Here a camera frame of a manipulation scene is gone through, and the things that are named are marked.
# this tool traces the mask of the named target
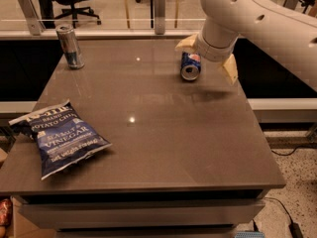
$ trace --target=glass panel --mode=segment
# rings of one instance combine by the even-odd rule
[[[41,19],[39,0],[32,0]],[[151,0],[87,0],[75,7],[90,6],[100,17],[78,16],[76,28],[93,30],[150,30]],[[53,1],[54,16],[70,6]],[[165,0],[165,28],[167,30],[200,30],[204,22],[204,13],[199,0]],[[55,24],[71,24],[71,16],[55,20]],[[0,0],[0,30],[28,30],[27,21],[18,0]]]

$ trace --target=table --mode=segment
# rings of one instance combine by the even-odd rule
[[[20,135],[0,193],[41,228],[111,228],[109,237],[232,237],[251,221],[285,181],[240,84],[205,59],[196,81],[182,80],[178,41],[80,41],[85,67],[62,58],[36,109],[69,98],[113,146],[41,181],[37,146]]]

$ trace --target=floor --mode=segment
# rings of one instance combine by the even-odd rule
[[[37,0],[33,0],[36,10],[39,11]],[[175,29],[176,0],[166,0],[166,27]],[[272,0],[282,5],[284,0]],[[150,0],[128,0],[129,17],[132,29],[150,28]],[[89,2],[95,12],[101,16],[102,25],[82,19],[78,29],[127,29],[127,15],[124,0],[93,0]],[[60,13],[60,6],[55,4],[55,14]],[[177,29],[200,29],[204,15],[198,0],[179,0],[179,14]],[[17,0],[0,0],[0,31],[27,30],[26,22]],[[296,146],[308,146],[306,136],[309,128],[271,129],[265,128],[264,134],[272,149],[287,154]],[[280,200],[289,212],[294,222],[298,223],[305,238],[315,238],[317,234],[317,150],[298,149],[294,154],[283,157],[272,153],[286,179],[286,187],[272,190],[266,199],[265,208],[255,218],[265,238],[289,238],[289,216],[286,214]],[[14,201],[14,224],[8,234],[15,231],[16,238],[53,238],[51,230],[39,230],[17,213],[19,203]],[[253,223],[239,226],[240,230],[253,230]]]

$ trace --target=person's leg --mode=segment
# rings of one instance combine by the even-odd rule
[[[41,17],[46,28],[55,28],[52,0],[39,0]]]

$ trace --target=snack bag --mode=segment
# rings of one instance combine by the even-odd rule
[[[9,124],[14,132],[37,142],[42,179],[112,145],[79,118],[69,100],[21,116]]]

